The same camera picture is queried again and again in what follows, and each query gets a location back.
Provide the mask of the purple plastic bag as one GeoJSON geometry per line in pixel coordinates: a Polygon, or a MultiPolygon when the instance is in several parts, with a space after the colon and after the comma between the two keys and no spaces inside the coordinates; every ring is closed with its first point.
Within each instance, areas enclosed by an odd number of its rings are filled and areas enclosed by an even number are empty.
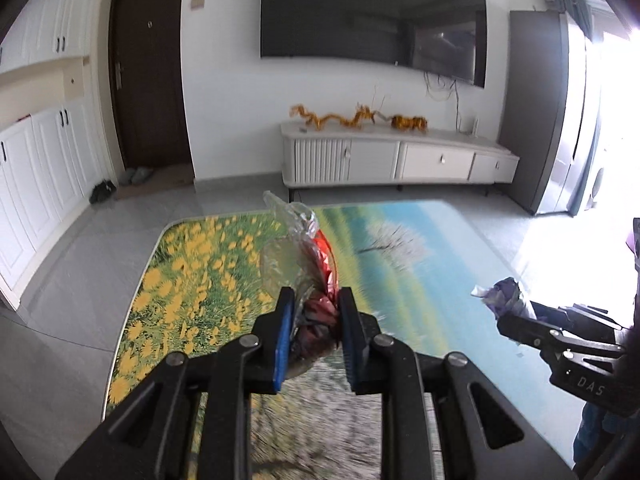
{"type": "Polygon", "coordinates": [[[497,320],[507,315],[530,320],[536,318],[532,303],[521,290],[520,283],[512,276],[498,281],[491,288],[475,286],[471,296],[482,300],[497,320]]]}

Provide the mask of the clear red plastic wrapper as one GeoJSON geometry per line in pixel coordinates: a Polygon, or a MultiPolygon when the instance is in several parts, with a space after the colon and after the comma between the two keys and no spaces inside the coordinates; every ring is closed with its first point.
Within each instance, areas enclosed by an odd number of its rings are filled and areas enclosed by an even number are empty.
{"type": "Polygon", "coordinates": [[[342,342],[337,263],[311,208],[287,203],[269,191],[262,198],[284,229],[282,236],[262,248],[260,275],[262,288],[271,296],[277,296],[283,287],[294,292],[286,372],[292,379],[306,373],[342,342]]]}

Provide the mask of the white washing machine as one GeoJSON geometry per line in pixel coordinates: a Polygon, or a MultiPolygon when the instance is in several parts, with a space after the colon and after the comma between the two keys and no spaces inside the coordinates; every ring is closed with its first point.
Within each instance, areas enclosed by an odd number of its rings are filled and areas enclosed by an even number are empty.
{"type": "Polygon", "coordinates": [[[604,175],[604,169],[600,168],[598,170],[598,172],[596,173],[596,177],[593,180],[591,192],[590,192],[590,195],[589,195],[588,205],[589,205],[590,208],[593,208],[594,206],[597,205],[598,194],[599,194],[600,189],[601,189],[603,175],[604,175]]]}

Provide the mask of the white power strip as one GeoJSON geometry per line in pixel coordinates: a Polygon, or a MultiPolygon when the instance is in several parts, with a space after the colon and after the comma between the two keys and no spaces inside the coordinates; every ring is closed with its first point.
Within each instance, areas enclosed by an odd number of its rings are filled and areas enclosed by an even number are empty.
{"type": "Polygon", "coordinates": [[[477,136],[477,129],[478,129],[478,125],[480,124],[480,118],[474,118],[474,122],[472,125],[472,129],[470,131],[470,135],[471,136],[477,136]]]}

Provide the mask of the brown door mat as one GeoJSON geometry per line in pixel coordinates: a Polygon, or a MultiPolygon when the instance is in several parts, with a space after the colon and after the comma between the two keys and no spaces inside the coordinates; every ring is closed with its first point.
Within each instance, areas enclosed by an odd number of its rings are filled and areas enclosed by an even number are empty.
{"type": "Polygon", "coordinates": [[[190,186],[194,180],[191,165],[174,165],[157,169],[148,180],[141,184],[121,186],[114,194],[115,200],[128,200],[140,196],[152,195],[160,192],[190,186]]]}

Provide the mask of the black shoes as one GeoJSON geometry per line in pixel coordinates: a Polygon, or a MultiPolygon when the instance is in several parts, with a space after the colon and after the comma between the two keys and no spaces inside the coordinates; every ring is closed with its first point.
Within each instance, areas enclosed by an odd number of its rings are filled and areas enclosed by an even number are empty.
{"type": "Polygon", "coordinates": [[[103,180],[93,188],[89,196],[89,203],[91,205],[102,204],[111,198],[116,190],[116,185],[111,180],[103,180]]]}

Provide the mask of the grey slippers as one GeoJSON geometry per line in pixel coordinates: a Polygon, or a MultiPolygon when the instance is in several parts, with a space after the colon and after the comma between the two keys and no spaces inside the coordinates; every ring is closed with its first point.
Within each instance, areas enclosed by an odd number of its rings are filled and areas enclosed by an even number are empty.
{"type": "Polygon", "coordinates": [[[152,177],[154,170],[148,167],[128,168],[120,176],[118,182],[121,186],[142,185],[152,177]]]}

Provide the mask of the grey refrigerator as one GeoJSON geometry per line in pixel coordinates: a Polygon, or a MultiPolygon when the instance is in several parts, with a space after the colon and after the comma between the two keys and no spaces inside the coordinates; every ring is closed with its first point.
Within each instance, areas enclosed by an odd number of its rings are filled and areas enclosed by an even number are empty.
{"type": "Polygon", "coordinates": [[[533,216],[567,214],[567,19],[564,12],[513,11],[499,143],[518,156],[508,194],[533,216]]]}

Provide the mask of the golden tiger figurine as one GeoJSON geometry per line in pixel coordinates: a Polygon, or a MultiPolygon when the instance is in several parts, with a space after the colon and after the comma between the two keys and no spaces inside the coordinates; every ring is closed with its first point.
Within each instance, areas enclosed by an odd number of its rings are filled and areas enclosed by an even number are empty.
{"type": "Polygon", "coordinates": [[[404,116],[394,115],[389,120],[390,125],[398,131],[419,131],[420,133],[427,132],[427,120],[422,116],[404,116]]]}

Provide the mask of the white TV cabinet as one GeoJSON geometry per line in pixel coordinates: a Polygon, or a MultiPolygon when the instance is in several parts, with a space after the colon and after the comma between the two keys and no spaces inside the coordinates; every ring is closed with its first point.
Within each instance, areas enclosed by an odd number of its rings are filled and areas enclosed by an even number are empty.
{"type": "Polygon", "coordinates": [[[402,132],[365,125],[322,131],[284,122],[282,180],[290,190],[360,185],[495,184],[513,181],[520,159],[479,136],[402,132]]]}

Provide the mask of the golden dragon figurine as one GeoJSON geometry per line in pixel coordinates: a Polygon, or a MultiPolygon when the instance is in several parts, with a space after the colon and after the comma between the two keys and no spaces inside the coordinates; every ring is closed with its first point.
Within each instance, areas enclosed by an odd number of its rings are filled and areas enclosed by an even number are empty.
{"type": "Polygon", "coordinates": [[[386,119],[378,110],[371,110],[370,107],[361,104],[356,106],[356,112],[352,117],[345,117],[336,113],[320,116],[308,110],[302,104],[293,105],[288,114],[291,117],[302,118],[306,126],[314,127],[316,131],[322,131],[329,122],[336,122],[340,126],[349,129],[359,129],[365,122],[375,124],[378,119],[386,119]]]}

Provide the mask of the dark brown door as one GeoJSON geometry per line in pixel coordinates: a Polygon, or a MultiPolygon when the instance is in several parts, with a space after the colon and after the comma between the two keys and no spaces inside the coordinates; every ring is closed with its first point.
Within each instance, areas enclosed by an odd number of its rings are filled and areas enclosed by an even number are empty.
{"type": "Polygon", "coordinates": [[[110,83],[127,169],[189,165],[180,58],[181,0],[112,0],[110,83]]]}

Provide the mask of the white wall cupboard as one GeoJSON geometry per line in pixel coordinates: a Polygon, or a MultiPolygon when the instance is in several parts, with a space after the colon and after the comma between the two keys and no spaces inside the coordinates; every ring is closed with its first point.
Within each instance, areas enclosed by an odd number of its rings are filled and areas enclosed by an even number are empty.
{"type": "Polygon", "coordinates": [[[28,284],[105,176],[96,144],[91,0],[28,0],[1,43],[1,299],[28,284]]]}

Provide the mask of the black wall television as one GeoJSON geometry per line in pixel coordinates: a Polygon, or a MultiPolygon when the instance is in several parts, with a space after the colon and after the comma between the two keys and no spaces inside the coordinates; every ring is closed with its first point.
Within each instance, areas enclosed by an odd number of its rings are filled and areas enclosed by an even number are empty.
{"type": "Polygon", "coordinates": [[[262,0],[264,58],[344,58],[484,87],[486,0],[262,0]]]}

